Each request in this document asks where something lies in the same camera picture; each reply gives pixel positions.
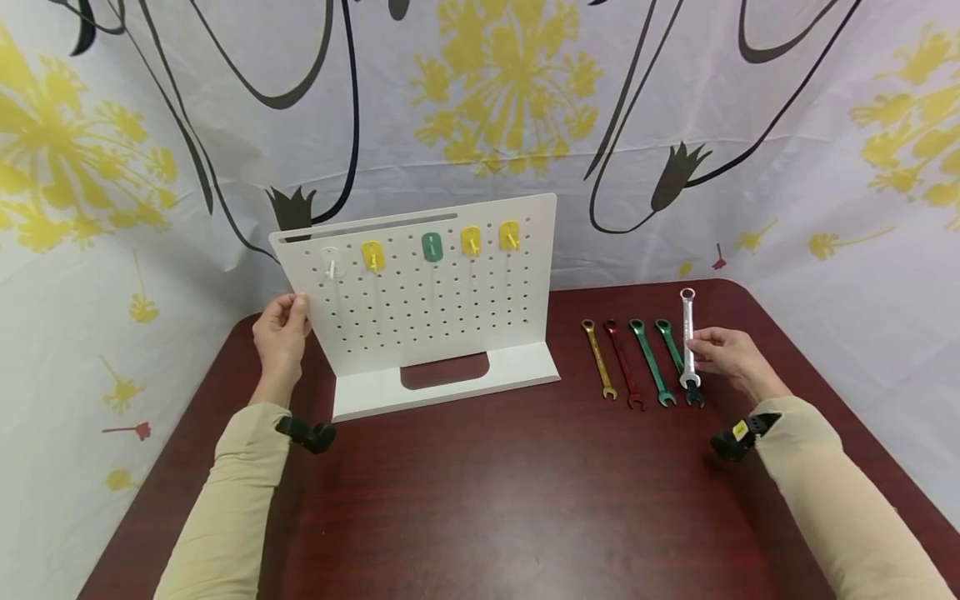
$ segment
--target red wrench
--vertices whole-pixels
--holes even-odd
[[[636,390],[634,376],[630,374],[630,365],[627,364],[627,355],[623,353],[623,348],[620,346],[620,336],[616,332],[616,321],[610,319],[604,323],[604,327],[613,341],[613,351],[616,353],[617,362],[620,363],[620,370],[623,371],[623,378],[627,380],[627,406],[634,408],[634,404],[639,404],[642,411],[644,410],[643,398]]]

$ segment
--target dark red tabletop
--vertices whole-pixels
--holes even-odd
[[[744,329],[784,382],[836,427],[956,592],[960,535],[750,294],[688,282],[698,326]],[[746,414],[705,377],[687,407],[666,347],[680,337],[681,283],[554,292],[547,343],[563,380],[337,425],[324,455],[293,447],[268,525],[261,599],[826,598],[829,588],[755,453],[712,455],[711,435]],[[601,384],[583,319],[616,318],[646,400],[629,410],[607,333]],[[656,403],[627,322],[647,337],[680,406]],[[238,324],[90,577],[83,599],[150,598],[229,417],[259,376],[251,319]],[[311,338],[293,410],[330,414],[334,377]]]

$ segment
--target chrome wrench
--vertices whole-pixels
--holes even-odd
[[[684,372],[684,360],[680,356],[680,351],[677,350],[677,345],[673,342],[673,330],[670,328],[670,322],[666,319],[657,319],[654,323],[657,326],[657,330],[660,332],[660,335],[663,336],[663,341],[666,343],[666,348],[670,350],[670,358],[673,359],[673,364],[677,367],[678,373]],[[691,385],[686,388],[686,404],[687,406],[693,406],[697,404],[700,408],[704,407],[706,401],[704,397],[700,394],[700,389],[696,385]]]
[[[700,375],[696,372],[693,350],[687,345],[687,342],[693,339],[693,297],[696,295],[697,293],[688,287],[680,291],[680,298],[684,301],[684,372],[680,374],[680,385],[684,386],[685,390],[691,383],[700,387]]]
[[[613,384],[610,382],[610,376],[607,375],[607,366],[603,364],[603,355],[600,354],[600,347],[597,346],[596,335],[593,334],[593,321],[585,319],[581,325],[584,326],[584,331],[587,333],[587,337],[590,338],[590,348],[593,350],[593,359],[597,362],[597,370],[600,371],[600,381],[603,382],[603,397],[616,400],[616,389],[613,388]]]
[[[613,341],[613,351],[616,352],[616,360],[620,363],[623,378],[627,380],[627,406],[634,408],[634,404],[639,404],[640,410],[642,411],[644,410],[643,398],[640,397],[640,393],[636,390],[634,376],[630,373],[630,365],[627,363],[627,355],[624,354],[623,348],[620,346],[620,335],[616,329],[616,321],[610,319],[604,323],[604,328],[606,328],[607,333],[610,334],[610,339]]]
[[[657,402],[660,403],[660,406],[667,408],[667,404],[673,402],[673,405],[677,405],[677,399],[670,394],[669,390],[666,389],[666,386],[663,385],[663,379],[660,377],[660,368],[657,367],[657,359],[654,358],[654,353],[650,350],[650,345],[647,344],[647,336],[644,332],[643,321],[640,319],[633,319],[630,321],[630,329],[634,331],[636,340],[640,342],[640,349],[643,350],[643,357],[647,359],[647,367],[650,368],[650,374],[653,375],[654,383],[657,384]]]

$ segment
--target yellow wrench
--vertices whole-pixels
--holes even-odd
[[[597,361],[597,370],[600,371],[600,381],[603,382],[603,397],[616,400],[616,390],[610,382],[610,376],[607,375],[607,366],[603,364],[603,356],[600,354],[600,347],[597,346],[597,338],[593,334],[593,321],[586,319],[581,325],[584,326],[584,331],[587,333],[587,337],[590,338],[590,348],[593,349],[593,358]]]

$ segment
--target beige sleeve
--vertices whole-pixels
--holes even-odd
[[[274,430],[290,411],[254,404],[230,419],[155,600],[254,600],[267,513],[290,449]]]
[[[789,396],[764,400],[760,413],[782,414],[756,449],[838,598],[954,597],[820,411]]]

